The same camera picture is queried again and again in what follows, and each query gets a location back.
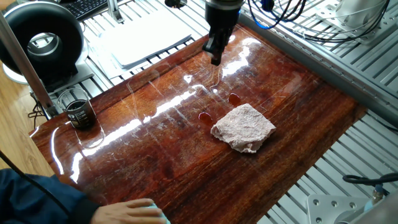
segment wooden floor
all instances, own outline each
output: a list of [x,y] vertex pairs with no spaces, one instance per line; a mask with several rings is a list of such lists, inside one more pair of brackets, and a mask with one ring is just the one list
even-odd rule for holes
[[[0,68],[0,150],[22,171],[30,174],[52,175],[28,132],[34,129],[33,119],[29,119],[35,105],[29,95],[29,87],[15,83],[5,76]],[[37,118],[37,125],[46,122]],[[0,169],[7,165],[0,161]]]

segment blue cable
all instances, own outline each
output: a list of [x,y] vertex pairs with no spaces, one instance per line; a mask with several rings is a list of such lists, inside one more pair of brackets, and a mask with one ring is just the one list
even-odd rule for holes
[[289,6],[290,6],[290,3],[292,3],[292,0],[289,0],[289,2],[287,3],[287,6],[286,6],[284,12],[283,12],[282,15],[280,16],[280,18],[277,20],[277,22],[276,22],[274,25],[269,26],[269,27],[266,27],[266,26],[260,24],[259,21],[257,21],[255,15],[254,15],[254,13],[253,13],[253,10],[251,9],[250,0],[248,0],[248,3],[249,3],[250,14],[251,14],[251,17],[253,18],[254,22],[255,22],[255,23],[257,24],[257,26],[259,26],[261,29],[268,30],[268,29],[274,28],[276,25],[279,24],[280,21],[282,21],[282,18],[286,15],[287,11],[289,10]]

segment wooden board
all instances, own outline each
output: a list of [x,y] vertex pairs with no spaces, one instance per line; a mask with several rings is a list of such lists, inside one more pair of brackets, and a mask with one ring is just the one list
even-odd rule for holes
[[[256,223],[365,111],[245,27],[219,67],[204,41],[94,98],[91,131],[43,124],[32,139],[55,173],[102,204],[153,198],[172,223]],[[256,154],[210,134],[243,103],[277,127]]]

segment round black device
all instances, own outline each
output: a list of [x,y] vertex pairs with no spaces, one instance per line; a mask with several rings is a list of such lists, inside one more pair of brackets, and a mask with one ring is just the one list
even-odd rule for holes
[[[75,63],[83,48],[83,32],[67,9],[52,2],[28,2],[12,8],[4,16],[47,90],[67,82],[77,73]],[[45,47],[32,44],[40,36],[50,40]],[[20,73],[1,41],[0,59]]]

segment keyboard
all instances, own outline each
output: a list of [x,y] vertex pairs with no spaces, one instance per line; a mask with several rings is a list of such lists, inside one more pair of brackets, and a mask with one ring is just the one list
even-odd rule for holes
[[78,21],[94,16],[97,12],[108,7],[107,0],[77,0],[61,5],[67,8]]

